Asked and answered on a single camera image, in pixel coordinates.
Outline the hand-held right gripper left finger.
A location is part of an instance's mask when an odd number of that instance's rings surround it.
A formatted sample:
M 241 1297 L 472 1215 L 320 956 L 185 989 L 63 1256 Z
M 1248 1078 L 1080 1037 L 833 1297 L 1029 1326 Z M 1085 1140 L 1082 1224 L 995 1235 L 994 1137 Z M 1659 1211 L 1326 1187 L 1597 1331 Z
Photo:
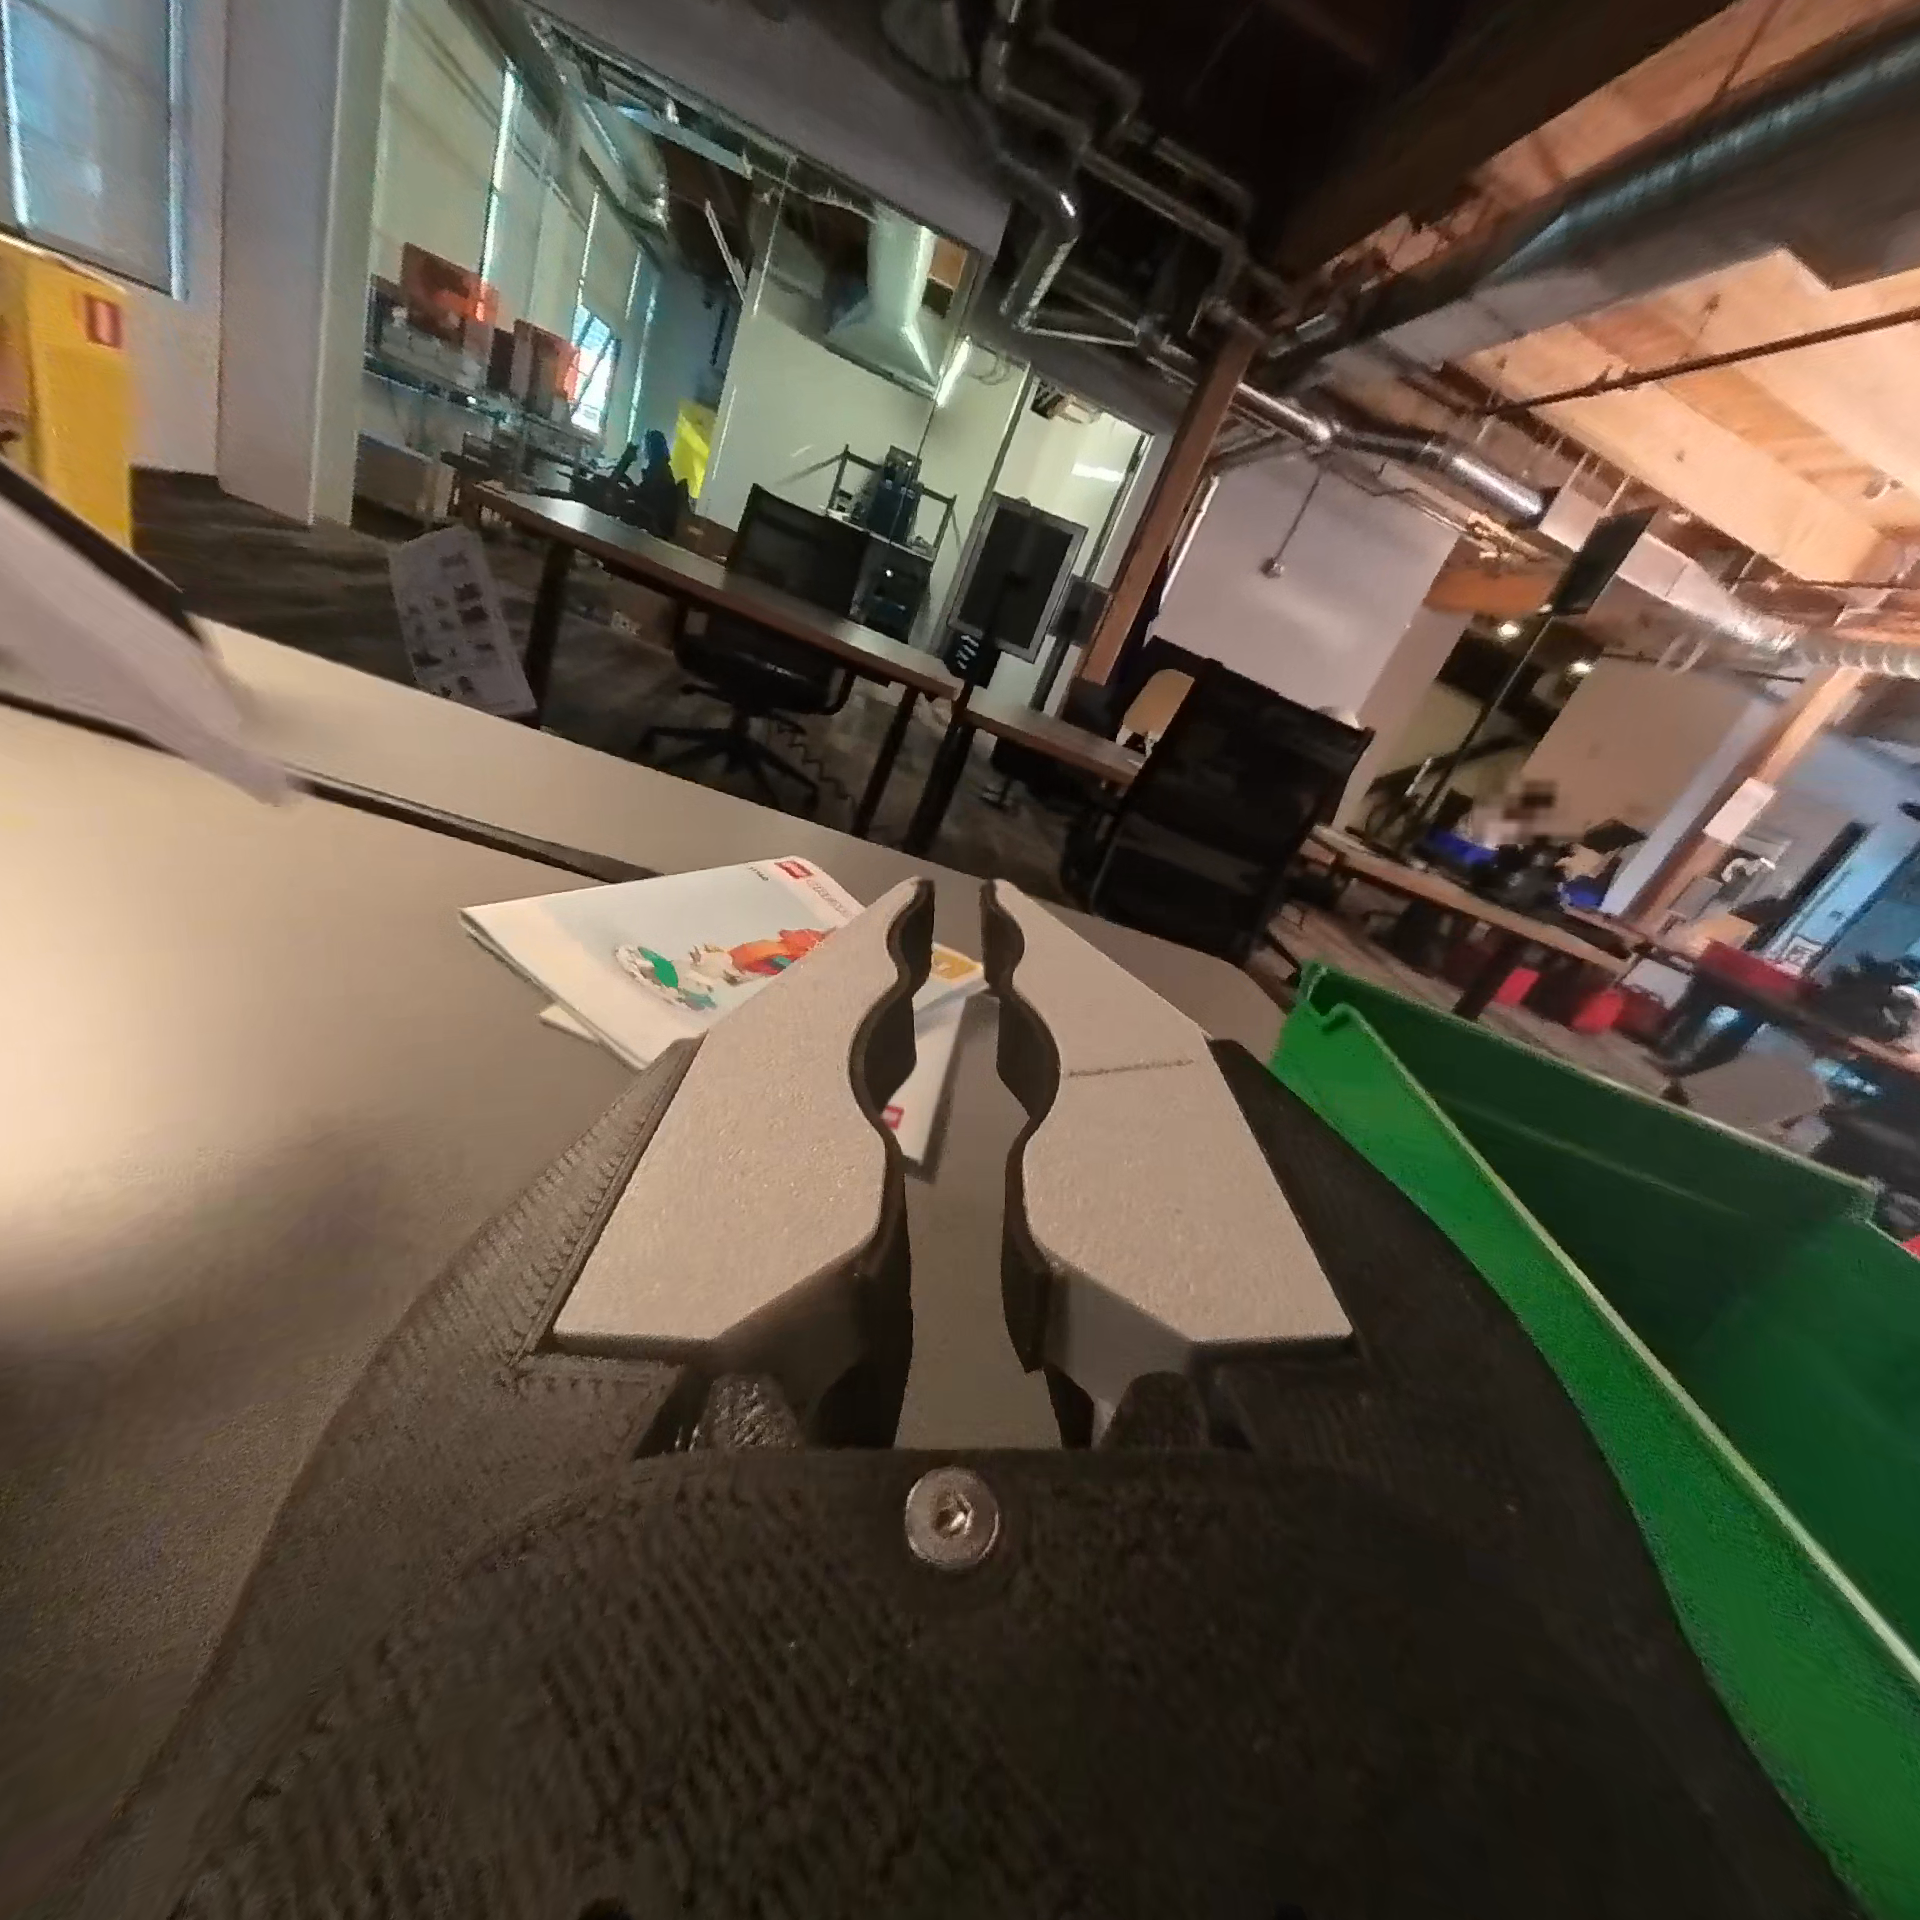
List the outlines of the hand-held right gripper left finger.
M 895 1420 L 905 1165 L 934 888 L 905 880 L 698 1037 L 551 1319 L 554 1353 L 767 1376 L 801 1420 Z

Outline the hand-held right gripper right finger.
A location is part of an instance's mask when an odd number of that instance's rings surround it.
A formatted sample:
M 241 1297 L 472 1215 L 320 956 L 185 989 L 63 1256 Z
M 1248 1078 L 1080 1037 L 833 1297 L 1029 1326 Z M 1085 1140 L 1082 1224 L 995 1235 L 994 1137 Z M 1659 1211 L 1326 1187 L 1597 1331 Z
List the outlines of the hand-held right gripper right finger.
M 1093 1409 L 1151 1376 L 1327 1357 L 1352 1321 L 1209 1032 L 1015 885 L 981 891 L 1015 1356 Z

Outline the lego instruction booklet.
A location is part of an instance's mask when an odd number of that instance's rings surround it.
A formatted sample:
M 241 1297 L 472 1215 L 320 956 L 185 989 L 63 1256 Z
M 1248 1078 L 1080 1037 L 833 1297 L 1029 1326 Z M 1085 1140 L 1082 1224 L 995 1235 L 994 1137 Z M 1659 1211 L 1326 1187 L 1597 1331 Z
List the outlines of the lego instruction booklet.
M 917 1169 L 928 1169 L 931 1163 L 961 1017 L 984 984 L 984 972 L 978 963 L 943 943 L 931 947 L 928 980 L 913 996 L 917 1063 L 881 1109 L 903 1158 Z M 613 1024 L 597 1024 L 557 1001 L 542 1011 L 544 1024 L 571 1037 L 592 1039 L 631 1067 L 649 1064 L 673 1039 L 698 1037 L 718 1017 L 722 1012 L 713 1008 L 694 1012 L 654 1011 L 626 1012 Z
M 545 1004 L 722 1017 L 861 915 L 799 854 L 469 905 L 464 929 Z

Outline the black mesh office chair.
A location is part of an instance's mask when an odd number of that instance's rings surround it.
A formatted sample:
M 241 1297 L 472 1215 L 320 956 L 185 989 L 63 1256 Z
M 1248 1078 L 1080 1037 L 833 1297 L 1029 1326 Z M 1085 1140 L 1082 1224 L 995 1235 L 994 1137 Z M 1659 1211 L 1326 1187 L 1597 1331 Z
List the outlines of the black mesh office chair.
M 1059 885 L 1104 921 L 1245 964 L 1374 731 L 1202 663 L 1139 773 L 1066 833 Z

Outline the far wooden desk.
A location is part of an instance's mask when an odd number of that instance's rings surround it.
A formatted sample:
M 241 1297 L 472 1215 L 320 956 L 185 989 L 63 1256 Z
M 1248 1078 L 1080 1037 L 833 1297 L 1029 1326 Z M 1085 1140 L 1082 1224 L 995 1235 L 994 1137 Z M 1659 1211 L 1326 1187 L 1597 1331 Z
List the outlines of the far wooden desk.
M 1456 880 L 1374 852 L 1344 829 L 1313 824 L 1306 831 L 1306 845 L 1311 856 L 1327 864 L 1334 876 L 1363 880 L 1405 905 L 1425 905 L 1486 929 L 1482 957 L 1454 1001 L 1458 1020 L 1479 1021 L 1496 1004 L 1502 984 L 1520 967 L 1525 952 L 1550 952 L 1607 980 L 1618 980 L 1640 959 L 1635 950 L 1607 950 L 1565 927 L 1477 896 Z

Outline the green plastic bin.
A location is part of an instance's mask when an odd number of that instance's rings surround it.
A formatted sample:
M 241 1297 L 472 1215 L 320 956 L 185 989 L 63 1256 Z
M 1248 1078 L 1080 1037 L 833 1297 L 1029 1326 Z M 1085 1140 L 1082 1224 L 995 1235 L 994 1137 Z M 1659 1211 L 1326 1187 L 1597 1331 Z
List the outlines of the green plastic bin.
M 1867 1188 L 1331 967 L 1269 1067 L 1515 1311 L 1767 1775 L 1917 1915 L 1917 1267 Z

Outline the long dark wooden desk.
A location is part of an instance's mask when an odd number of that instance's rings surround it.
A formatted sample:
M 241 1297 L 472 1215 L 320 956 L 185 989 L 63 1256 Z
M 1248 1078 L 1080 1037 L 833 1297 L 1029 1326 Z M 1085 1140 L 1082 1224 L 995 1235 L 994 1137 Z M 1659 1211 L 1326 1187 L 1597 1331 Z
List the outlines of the long dark wooden desk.
M 889 640 L 850 616 L 813 608 L 793 592 L 759 582 L 718 559 L 643 535 L 581 500 L 480 484 L 471 492 L 471 507 L 477 513 L 490 512 L 528 537 L 544 541 L 538 584 L 521 654 L 526 678 L 536 699 L 536 718 L 544 718 L 576 557 L 586 557 L 617 579 L 658 592 L 680 608 L 749 619 L 845 664 L 856 678 L 899 688 L 893 720 L 854 804 L 850 824 L 854 836 L 869 836 L 873 829 L 917 701 L 952 701 L 961 689 L 936 655 L 903 640 Z

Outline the black standing display screen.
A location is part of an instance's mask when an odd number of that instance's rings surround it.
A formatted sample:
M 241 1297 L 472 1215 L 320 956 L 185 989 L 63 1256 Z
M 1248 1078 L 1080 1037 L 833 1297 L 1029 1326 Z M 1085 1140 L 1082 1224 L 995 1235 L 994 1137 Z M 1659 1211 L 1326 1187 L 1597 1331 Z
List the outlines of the black standing display screen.
M 1087 541 L 1080 521 L 992 492 L 954 571 L 939 643 L 943 670 L 961 688 L 984 688 L 1000 659 L 1040 659 Z

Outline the printed white paper sheet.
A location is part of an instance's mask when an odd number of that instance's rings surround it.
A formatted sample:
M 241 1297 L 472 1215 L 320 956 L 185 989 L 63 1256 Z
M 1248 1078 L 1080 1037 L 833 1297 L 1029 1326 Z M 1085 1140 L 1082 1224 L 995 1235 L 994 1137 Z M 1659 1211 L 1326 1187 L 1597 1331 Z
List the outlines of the printed white paper sheet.
M 389 548 L 399 646 L 419 692 L 517 724 L 536 720 L 480 535 L 456 521 Z

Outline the metal shelf cart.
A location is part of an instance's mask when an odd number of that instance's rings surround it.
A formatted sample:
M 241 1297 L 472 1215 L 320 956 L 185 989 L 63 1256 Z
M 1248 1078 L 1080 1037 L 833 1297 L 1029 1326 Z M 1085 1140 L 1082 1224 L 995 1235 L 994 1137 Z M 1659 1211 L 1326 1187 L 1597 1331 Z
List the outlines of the metal shelf cart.
M 871 459 L 843 446 L 824 512 L 861 539 L 853 619 L 889 640 L 911 640 L 952 527 L 954 497 L 925 487 L 913 449 L 893 446 Z

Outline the blurred white paper sheet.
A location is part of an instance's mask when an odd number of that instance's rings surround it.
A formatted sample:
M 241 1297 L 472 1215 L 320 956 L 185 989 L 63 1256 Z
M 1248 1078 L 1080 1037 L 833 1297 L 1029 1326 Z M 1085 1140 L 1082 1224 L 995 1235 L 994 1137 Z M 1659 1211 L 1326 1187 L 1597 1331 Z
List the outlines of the blurred white paper sheet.
M 178 587 L 10 464 L 2 464 L 2 651 L 37 696 L 83 708 L 255 800 L 281 801 L 297 787 L 254 740 Z

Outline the metal ventilation hood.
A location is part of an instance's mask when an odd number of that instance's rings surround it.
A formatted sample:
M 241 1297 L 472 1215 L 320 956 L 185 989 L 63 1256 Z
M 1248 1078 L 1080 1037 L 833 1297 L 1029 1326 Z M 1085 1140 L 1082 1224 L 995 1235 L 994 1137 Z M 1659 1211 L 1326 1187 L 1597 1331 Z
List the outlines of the metal ventilation hood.
M 863 280 L 818 344 L 923 400 L 936 400 L 943 341 L 928 329 L 925 293 L 942 235 L 895 207 L 878 206 L 866 228 Z

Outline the wooden support post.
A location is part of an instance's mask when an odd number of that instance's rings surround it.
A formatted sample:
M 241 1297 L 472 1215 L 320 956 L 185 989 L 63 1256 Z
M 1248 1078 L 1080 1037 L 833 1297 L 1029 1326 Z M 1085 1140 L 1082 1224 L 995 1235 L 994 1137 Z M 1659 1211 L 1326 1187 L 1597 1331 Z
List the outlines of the wooden support post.
M 1254 321 L 1235 319 L 1231 326 L 1221 329 L 1203 366 L 1192 374 L 1153 487 L 1121 548 L 1109 599 L 1087 636 L 1079 663 L 1080 680 L 1101 685 L 1110 677 L 1117 654 L 1139 615 L 1146 587 L 1153 582 L 1173 539 L 1184 525 L 1199 489 L 1215 431 L 1231 408 L 1239 384 L 1249 371 L 1261 339 L 1261 329 Z

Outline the silver ceiling duct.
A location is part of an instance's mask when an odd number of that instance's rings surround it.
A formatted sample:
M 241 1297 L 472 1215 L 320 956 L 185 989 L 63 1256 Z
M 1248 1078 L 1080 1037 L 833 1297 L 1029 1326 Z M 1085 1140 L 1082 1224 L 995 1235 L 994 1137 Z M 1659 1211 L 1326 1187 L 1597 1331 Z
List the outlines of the silver ceiling duct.
M 1390 423 L 1331 400 L 1299 400 L 1264 390 L 1249 381 L 1235 385 L 1231 414 L 1256 431 L 1231 446 L 1213 448 L 1211 469 L 1215 473 L 1299 449 L 1313 459 L 1350 455 L 1425 473 L 1477 502 L 1479 512 L 1517 527 L 1541 524 L 1552 502 L 1550 493 L 1491 465 L 1459 438 L 1414 423 Z

